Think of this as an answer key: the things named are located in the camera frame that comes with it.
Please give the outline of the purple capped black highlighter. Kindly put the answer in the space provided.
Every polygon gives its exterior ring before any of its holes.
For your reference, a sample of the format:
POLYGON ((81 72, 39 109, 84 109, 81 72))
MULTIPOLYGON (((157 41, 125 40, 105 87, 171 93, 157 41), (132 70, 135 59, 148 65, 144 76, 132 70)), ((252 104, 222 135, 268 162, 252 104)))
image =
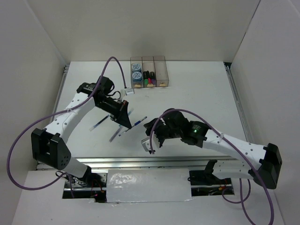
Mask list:
POLYGON ((156 75, 155 72, 150 72, 150 79, 151 79, 151 83, 156 86, 156 75))

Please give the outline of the green capped black highlighter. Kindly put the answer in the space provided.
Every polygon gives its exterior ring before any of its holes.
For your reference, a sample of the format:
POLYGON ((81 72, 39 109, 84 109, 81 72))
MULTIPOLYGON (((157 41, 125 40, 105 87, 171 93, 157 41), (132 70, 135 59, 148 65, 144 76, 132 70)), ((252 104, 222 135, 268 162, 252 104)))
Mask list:
POLYGON ((147 87, 147 85, 149 84, 149 71, 144 71, 143 72, 143 83, 144 83, 144 87, 147 87))

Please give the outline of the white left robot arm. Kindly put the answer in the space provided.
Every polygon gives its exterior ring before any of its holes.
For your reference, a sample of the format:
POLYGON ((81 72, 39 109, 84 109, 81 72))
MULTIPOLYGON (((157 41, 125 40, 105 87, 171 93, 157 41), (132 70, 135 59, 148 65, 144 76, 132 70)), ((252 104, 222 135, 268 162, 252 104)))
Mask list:
POLYGON ((87 187, 93 182, 102 182, 102 177, 91 171, 91 167, 72 157, 67 142, 73 130, 94 107, 109 113, 112 121, 131 128, 128 116, 128 102, 115 100, 110 96, 114 83, 107 77, 102 77, 100 84, 84 82, 79 86, 71 103, 66 107, 66 113, 58 116, 44 129, 34 129, 31 133, 33 158, 52 168, 64 171, 76 182, 87 187))

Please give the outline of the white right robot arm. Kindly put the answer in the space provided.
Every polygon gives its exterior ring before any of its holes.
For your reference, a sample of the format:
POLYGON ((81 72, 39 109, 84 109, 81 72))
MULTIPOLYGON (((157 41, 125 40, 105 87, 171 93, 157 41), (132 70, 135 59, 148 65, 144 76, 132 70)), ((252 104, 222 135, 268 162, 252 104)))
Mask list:
POLYGON ((154 118, 144 127, 147 138, 142 145, 151 154, 165 140, 179 138, 185 144, 230 156, 231 160, 209 160, 203 177, 210 184, 235 178, 253 180, 267 189, 277 187, 282 158, 278 146, 272 143, 264 146, 234 138, 204 121, 189 121, 175 109, 169 109, 162 118, 154 118))

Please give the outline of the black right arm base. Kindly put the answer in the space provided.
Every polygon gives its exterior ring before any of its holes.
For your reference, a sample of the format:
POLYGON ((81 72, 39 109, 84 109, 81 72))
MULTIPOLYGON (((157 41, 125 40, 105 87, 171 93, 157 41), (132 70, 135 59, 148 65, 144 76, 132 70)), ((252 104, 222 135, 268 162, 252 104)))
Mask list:
POLYGON ((191 185, 192 196, 215 196, 221 195, 223 191, 225 195, 234 194, 231 179, 220 180, 203 170, 189 171, 187 180, 191 185))

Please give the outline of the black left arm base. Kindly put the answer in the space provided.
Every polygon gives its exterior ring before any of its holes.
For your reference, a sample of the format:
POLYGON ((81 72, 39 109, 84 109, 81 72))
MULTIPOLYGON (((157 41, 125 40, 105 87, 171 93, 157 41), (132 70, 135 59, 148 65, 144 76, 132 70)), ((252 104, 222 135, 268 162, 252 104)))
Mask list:
POLYGON ((66 175, 62 199, 91 199, 96 203, 106 203, 107 173, 100 174, 100 179, 92 179, 90 184, 78 178, 66 175))

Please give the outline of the light blue clear pen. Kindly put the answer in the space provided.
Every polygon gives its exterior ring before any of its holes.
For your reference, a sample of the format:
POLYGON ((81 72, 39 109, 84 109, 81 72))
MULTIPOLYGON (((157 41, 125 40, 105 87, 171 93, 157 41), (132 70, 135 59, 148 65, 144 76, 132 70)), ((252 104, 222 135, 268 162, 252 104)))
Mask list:
POLYGON ((101 123, 103 123, 106 119, 108 119, 110 117, 110 115, 106 115, 103 119, 101 119, 98 123, 96 123, 95 125, 93 125, 89 131, 94 130, 96 127, 98 127, 101 123))

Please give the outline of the middle clear storage bin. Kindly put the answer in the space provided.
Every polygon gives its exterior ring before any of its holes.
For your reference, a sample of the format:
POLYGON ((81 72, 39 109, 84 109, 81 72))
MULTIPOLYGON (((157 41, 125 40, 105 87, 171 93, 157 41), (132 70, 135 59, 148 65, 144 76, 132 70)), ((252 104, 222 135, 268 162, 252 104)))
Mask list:
MULTIPOLYGON (((151 71, 155 72, 154 57, 153 56, 143 56, 142 57, 142 72, 144 72, 144 71, 149 71, 149 73, 151 71)), ((151 87, 155 87, 155 86, 153 84, 151 84, 151 85, 147 85, 146 88, 148 88, 148 87, 151 88, 151 87)))

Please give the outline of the clear storage bin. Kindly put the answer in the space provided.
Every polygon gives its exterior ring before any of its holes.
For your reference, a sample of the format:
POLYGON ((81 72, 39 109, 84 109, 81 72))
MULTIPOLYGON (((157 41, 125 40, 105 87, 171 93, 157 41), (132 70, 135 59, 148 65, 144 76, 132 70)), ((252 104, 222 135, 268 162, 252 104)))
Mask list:
POLYGON ((143 88, 142 57, 130 58, 130 73, 132 88, 143 88))
MULTIPOLYGON (((142 57, 142 72, 144 72, 144 71, 149 71, 149 73, 151 71, 155 72, 154 57, 153 56, 143 56, 142 57)), ((155 86, 153 84, 151 84, 151 85, 147 85, 146 88, 148 88, 148 87, 151 88, 151 87, 155 87, 155 86)))
POLYGON ((156 87, 168 87, 169 76, 165 56, 154 56, 156 87))

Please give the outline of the right clear storage bin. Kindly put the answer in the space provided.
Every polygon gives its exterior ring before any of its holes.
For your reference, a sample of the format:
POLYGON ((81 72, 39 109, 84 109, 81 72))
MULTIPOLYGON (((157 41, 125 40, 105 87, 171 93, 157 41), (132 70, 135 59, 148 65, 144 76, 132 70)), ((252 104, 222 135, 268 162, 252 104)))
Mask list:
POLYGON ((154 56, 156 87, 168 87, 169 76, 165 56, 154 56))

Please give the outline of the left clear storage bin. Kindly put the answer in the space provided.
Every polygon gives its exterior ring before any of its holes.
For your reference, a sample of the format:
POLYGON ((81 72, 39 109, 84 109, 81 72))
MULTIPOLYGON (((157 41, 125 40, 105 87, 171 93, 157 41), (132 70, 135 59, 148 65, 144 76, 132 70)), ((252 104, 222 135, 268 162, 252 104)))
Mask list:
POLYGON ((130 73, 132 88, 143 88, 142 57, 130 58, 130 73))

